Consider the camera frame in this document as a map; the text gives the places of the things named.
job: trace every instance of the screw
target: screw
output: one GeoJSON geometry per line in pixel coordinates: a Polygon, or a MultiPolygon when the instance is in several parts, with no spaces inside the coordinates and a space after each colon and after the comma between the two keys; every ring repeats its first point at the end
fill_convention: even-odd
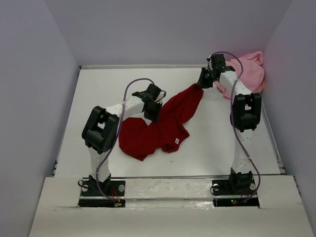
{"type": "Polygon", "coordinates": [[[125,191],[125,186],[123,184],[121,184],[119,187],[118,187],[118,190],[120,192],[124,192],[125,191]]]}
{"type": "Polygon", "coordinates": [[[213,185],[213,190],[214,191],[218,191],[219,190],[219,185],[218,184],[214,184],[213,185]]]}
{"type": "Polygon", "coordinates": [[[255,190],[256,189],[256,185],[255,184],[251,184],[249,187],[251,190],[255,190]]]}

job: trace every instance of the pink cloth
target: pink cloth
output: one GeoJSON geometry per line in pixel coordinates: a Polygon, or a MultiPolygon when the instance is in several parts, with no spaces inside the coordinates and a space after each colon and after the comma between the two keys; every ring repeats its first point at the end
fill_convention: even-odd
{"type": "MultiPolygon", "coordinates": [[[[242,83],[254,93],[261,92],[264,88],[263,77],[265,76],[265,71],[261,67],[263,64],[263,53],[261,51],[250,53],[239,58],[239,60],[243,65],[243,73],[240,78],[242,83]]],[[[226,65],[232,66],[236,70],[237,76],[240,74],[241,66],[236,59],[226,62],[226,65]]],[[[216,81],[215,84],[224,93],[224,97],[230,99],[230,92],[221,83],[216,81]]]]}

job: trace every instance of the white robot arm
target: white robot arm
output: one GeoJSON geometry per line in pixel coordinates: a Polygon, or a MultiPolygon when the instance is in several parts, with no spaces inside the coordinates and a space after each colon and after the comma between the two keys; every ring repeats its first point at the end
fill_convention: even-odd
{"type": "Polygon", "coordinates": [[[231,124],[235,133],[235,155],[228,180],[213,180],[215,196],[240,195],[254,184],[252,163],[248,151],[254,130],[260,122],[261,95],[252,93],[237,77],[233,67],[226,66],[223,54],[213,54],[202,68],[197,86],[210,88],[219,81],[231,92],[231,124]]]}
{"type": "Polygon", "coordinates": [[[110,152],[113,142],[115,142],[119,121],[142,112],[144,112],[145,118],[157,121],[162,106],[162,99],[165,96],[165,91],[154,84],[150,84],[146,91],[135,92],[122,103],[106,107],[105,109],[97,106],[92,110],[82,132],[82,138],[89,148],[91,159],[92,171],[89,175],[89,188],[97,190],[97,178],[104,192],[110,184],[109,161],[105,157],[110,152]]]}

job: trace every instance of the white table surface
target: white table surface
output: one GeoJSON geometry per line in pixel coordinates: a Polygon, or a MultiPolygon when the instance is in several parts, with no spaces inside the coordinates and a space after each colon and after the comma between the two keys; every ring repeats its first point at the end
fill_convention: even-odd
{"type": "MultiPolygon", "coordinates": [[[[92,108],[119,103],[127,84],[150,78],[167,91],[165,102],[196,83],[198,68],[81,70],[59,154],[56,177],[87,177],[90,158],[81,132],[92,108]]],[[[145,90],[147,81],[132,85],[128,95],[145,90]]],[[[214,86],[204,96],[193,118],[184,124],[190,133],[174,153],[156,150],[144,161],[124,154],[118,144],[109,157],[113,177],[212,176],[228,175],[234,159],[235,138],[230,126],[230,103],[214,86]]],[[[254,134],[253,161],[262,174],[280,174],[276,156],[263,119],[254,134]]]]}

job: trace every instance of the cable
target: cable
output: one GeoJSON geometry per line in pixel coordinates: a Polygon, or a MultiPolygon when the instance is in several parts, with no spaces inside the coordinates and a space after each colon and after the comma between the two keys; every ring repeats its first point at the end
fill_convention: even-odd
{"type": "Polygon", "coordinates": [[[212,194],[213,196],[215,196],[214,193],[211,191],[212,189],[214,189],[214,186],[212,186],[212,187],[209,189],[209,191],[211,192],[211,194],[212,194]]]}
{"type": "Polygon", "coordinates": [[[114,198],[113,190],[111,189],[110,191],[111,191],[112,197],[114,198]]]}
{"type": "Polygon", "coordinates": [[[91,188],[89,188],[88,185],[83,185],[83,180],[82,180],[82,179],[80,179],[80,180],[78,181],[78,186],[79,186],[79,187],[82,187],[83,189],[91,190],[91,188]]]}
{"type": "Polygon", "coordinates": [[[243,191],[241,191],[241,196],[240,196],[240,198],[237,200],[237,203],[242,199],[242,196],[243,196],[243,191]]]}
{"type": "Polygon", "coordinates": [[[118,196],[118,193],[117,193],[116,189],[115,189],[113,186],[112,186],[112,189],[113,189],[113,191],[114,191],[115,195],[117,196],[118,201],[120,202],[120,199],[119,199],[119,196],[118,196]]]}
{"type": "Polygon", "coordinates": [[[123,123],[123,119],[124,119],[124,113],[125,113],[125,104],[124,104],[124,102],[125,102],[125,100],[126,100],[127,90],[128,90],[128,88],[129,88],[134,82],[137,82],[137,81],[139,81],[139,80],[148,80],[148,81],[150,81],[152,84],[155,84],[152,80],[150,80],[150,79],[148,79],[148,78],[139,78],[139,79],[135,79],[135,80],[131,81],[131,82],[127,85],[127,87],[126,87],[126,89],[125,89],[125,92],[124,92],[123,103],[122,103],[123,109],[122,109],[122,114],[121,114],[121,117],[120,117],[120,120],[119,120],[119,124],[118,124],[117,135],[116,135],[115,138],[114,138],[114,141],[113,141],[113,143],[112,143],[112,146],[111,146],[109,152],[106,154],[106,156],[105,156],[104,159],[101,161],[101,163],[99,164],[99,166],[97,167],[97,169],[96,169],[96,171],[95,171],[95,179],[96,179],[97,186],[98,186],[98,190],[99,190],[100,194],[101,194],[102,196],[106,197],[107,199],[112,200],[113,202],[115,202],[115,201],[117,201],[117,200],[115,200],[115,198],[111,198],[111,197],[107,196],[107,195],[102,191],[102,189],[101,189],[101,187],[100,187],[100,184],[99,184],[98,173],[99,173],[99,169],[101,168],[101,166],[103,165],[103,163],[107,160],[107,158],[108,158],[109,155],[111,154],[111,152],[112,152],[112,150],[113,150],[113,148],[114,148],[114,146],[115,146],[115,144],[116,144],[116,142],[117,142],[117,140],[118,140],[119,132],[120,132],[120,130],[121,130],[121,128],[122,128],[122,123],[123,123]]]}
{"type": "Polygon", "coordinates": [[[251,162],[253,168],[256,170],[256,172],[257,172],[257,174],[258,174],[258,185],[257,185],[256,189],[254,190],[254,192],[253,192],[252,195],[250,195],[249,197],[247,197],[247,198],[243,201],[243,202],[247,202],[249,199],[251,199],[254,195],[257,194],[257,191],[258,191],[258,189],[259,189],[259,187],[260,187],[260,183],[261,183],[261,175],[260,175],[260,173],[259,173],[257,167],[255,166],[254,162],[253,162],[252,159],[250,158],[250,154],[248,153],[247,149],[245,148],[245,146],[242,144],[240,138],[238,137],[238,134],[237,134],[237,131],[236,131],[236,128],[235,128],[235,124],[234,124],[233,95],[234,95],[234,91],[235,91],[236,84],[237,84],[238,80],[240,79],[240,77],[241,77],[241,75],[242,75],[242,73],[243,73],[243,65],[242,65],[241,61],[239,60],[239,58],[237,58],[237,57],[234,56],[233,54],[228,53],[228,52],[225,52],[225,51],[219,51],[219,52],[213,53],[213,54],[211,54],[211,55],[208,57],[208,59],[210,59],[212,55],[218,54],[218,53],[225,53],[225,54],[228,54],[228,55],[234,57],[234,58],[239,62],[240,66],[241,66],[241,72],[240,72],[240,74],[238,75],[237,80],[235,80],[235,82],[234,82],[234,84],[233,84],[233,88],[232,88],[232,92],[231,92],[231,99],[230,99],[230,101],[231,101],[231,121],[232,121],[232,126],[233,126],[233,131],[234,131],[235,137],[236,137],[238,143],[240,144],[241,148],[242,148],[243,151],[245,152],[246,156],[248,157],[249,161],[251,162]]]}
{"type": "Polygon", "coordinates": [[[247,198],[249,197],[249,192],[248,192],[248,189],[247,188],[245,188],[246,189],[246,193],[247,193],[247,198]]]}

